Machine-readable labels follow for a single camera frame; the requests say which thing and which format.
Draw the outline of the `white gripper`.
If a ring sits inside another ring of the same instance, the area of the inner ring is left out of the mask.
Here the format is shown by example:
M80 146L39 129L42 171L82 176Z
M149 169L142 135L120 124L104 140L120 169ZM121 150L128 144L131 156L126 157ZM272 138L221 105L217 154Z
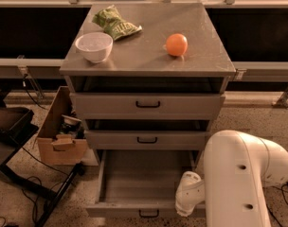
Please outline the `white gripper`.
M175 193L175 210L182 217L190 216L195 206L205 200L205 182L192 171L186 171Z

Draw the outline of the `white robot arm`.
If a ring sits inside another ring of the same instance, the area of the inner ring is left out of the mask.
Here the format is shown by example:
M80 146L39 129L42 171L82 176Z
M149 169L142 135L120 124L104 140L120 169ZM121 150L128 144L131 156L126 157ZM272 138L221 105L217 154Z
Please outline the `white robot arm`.
M218 131L207 141L204 174L183 174L175 194L180 216L202 202L207 227L271 227L263 189L288 181L288 152L244 132Z

